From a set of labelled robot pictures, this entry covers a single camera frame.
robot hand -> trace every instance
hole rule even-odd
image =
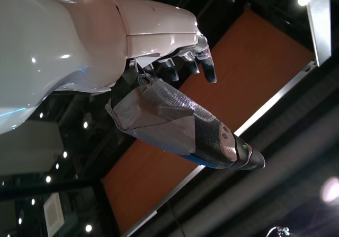
[[[148,74],[108,113],[123,132],[211,168],[265,166],[262,154],[186,95]]]
[[[133,60],[162,63],[179,79],[182,57],[216,82],[206,38],[187,10],[148,0],[0,0],[0,134],[17,128],[53,91],[109,91]]]

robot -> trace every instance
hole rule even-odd
[[[0,134],[25,122],[53,91],[109,91],[127,62],[140,73],[149,73],[153,62],[162,63],[177,81],[172,58],[179,56],[193,73],[201,64],[207,81],[217,81],[207,39],[187,10],[149,0],[0,2]],[[214,125],[213,145],[202,143],[194,159],[191,153],[182,156],[217,168],[264,167],[259,152],[221,122]],[[225,133],[230,139],[220,145]]]

black fingertip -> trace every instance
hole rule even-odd
[[[203,59],[200,61],[203,69],[203,73],[205,75],[205,78],[210,83],[216,83],[217,82],[217,74],[216,70],[214,68],[213,62],[208,59]]]

metal beam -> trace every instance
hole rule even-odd
[[[317,65],[320,66],[332,55],[330,0],[309,0],[307,14]]]

ceiling light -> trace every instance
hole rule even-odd
[[[298,0],[298,4],[300,5],[300,6],[305,6],[305,5],[307,5],[309,3],[309,0]]]
[[[339,198],[339,179],[329,178],[322,187],[322,199],[326,203],[338,201]]]
[[[92,230],[92,226],[91,225],[86,225],[85,230],[86,230],[87,233],[89,233]]]

